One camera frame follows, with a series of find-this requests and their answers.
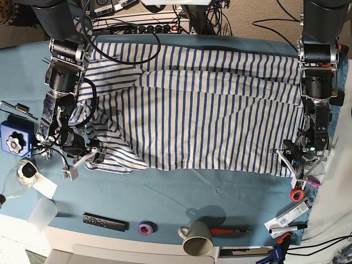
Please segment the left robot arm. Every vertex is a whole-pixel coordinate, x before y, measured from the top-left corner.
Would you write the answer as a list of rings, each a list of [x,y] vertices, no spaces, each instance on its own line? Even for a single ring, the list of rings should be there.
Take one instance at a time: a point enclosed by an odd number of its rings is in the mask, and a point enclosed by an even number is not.
[[[343,103],[338,91],[338,68],[348,48],[339,44],[351,1],[303,1],[298,22],[302,34],[297,53],[303,120],[295,141],[284,140],[274,149],[283,166],[292,173],[294,191],[303,191],[311,172],[323,161],[329,145],[331,104]]]

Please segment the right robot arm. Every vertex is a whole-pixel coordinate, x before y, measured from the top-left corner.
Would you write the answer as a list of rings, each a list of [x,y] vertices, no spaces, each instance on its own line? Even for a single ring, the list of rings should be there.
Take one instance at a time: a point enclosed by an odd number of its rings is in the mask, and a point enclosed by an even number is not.
[[[51,61],[45,75],[49,92],[36,133],[37,150],[47,157],[53,150],[58,151],[64,164],[63,177],[74,180],[79,175],[78,166],[85,162],[101,163],[105,157],[100,141],[85,142],[82,135],[97,107],[96,86],[85,78],[92,53],[92,38],[87,30],[91,22],[85,12],[88,3],[30,1],[29,5],[51,38]],[[82,121],[71,124],[82,83],[91,87],[91,107]]]

